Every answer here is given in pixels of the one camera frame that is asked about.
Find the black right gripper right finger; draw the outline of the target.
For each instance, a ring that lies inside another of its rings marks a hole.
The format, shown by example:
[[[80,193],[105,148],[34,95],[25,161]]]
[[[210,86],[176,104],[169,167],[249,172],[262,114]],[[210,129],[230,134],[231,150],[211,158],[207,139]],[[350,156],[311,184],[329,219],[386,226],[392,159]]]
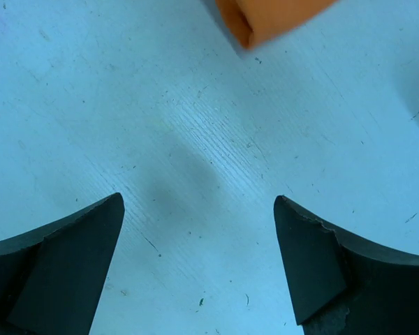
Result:
[[[419,334],[419,255],[360,237],[282,195],[274,221],[305,334]]]

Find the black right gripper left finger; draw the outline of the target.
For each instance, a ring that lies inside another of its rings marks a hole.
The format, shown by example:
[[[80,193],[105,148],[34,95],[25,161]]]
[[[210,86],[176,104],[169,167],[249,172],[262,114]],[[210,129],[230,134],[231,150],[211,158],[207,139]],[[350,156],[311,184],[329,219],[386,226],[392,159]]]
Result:
[[[0,334],[88,334],[124,219],[120,193],[0,241]]]

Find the orange trousers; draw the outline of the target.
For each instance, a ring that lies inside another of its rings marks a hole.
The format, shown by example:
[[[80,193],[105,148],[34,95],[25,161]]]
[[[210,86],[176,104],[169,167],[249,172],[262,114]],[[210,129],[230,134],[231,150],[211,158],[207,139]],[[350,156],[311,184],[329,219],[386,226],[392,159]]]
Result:
[[[335,0],[216,0],[221,19],[246,50],[298,28]]]

